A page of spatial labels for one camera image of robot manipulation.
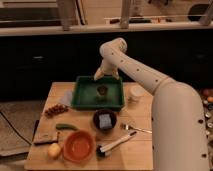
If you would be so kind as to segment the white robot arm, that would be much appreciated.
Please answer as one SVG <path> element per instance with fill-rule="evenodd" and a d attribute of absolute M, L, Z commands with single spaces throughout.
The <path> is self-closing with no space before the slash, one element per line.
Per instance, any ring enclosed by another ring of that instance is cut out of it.
<path fill-rule="evenodd" d="M 127 56 L 126 51 L 122 38 L 102 44 L 102 62 L 94 78 L 118 78 L 123 71 L 153 96 L 153 171 L 210 171 L 200 95 L 190 85 Z"/>

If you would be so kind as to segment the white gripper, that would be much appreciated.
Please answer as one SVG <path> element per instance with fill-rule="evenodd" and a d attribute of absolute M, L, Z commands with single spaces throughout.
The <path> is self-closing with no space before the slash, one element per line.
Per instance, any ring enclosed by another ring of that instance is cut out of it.
<path fill-rule="evenodd" d="M 113 64 L 111 64 L 109 61 L 106 59 L 102 60 L 101 63 L 101 69 L 98 68 L 95 75 L 94 75 L 94 80 L 98 80 L 102 78 L 104 75 L 112 75 L 113 78 L 116 80 L 119 80 L 119 74 L 117 73 L 117 67 Z"/>

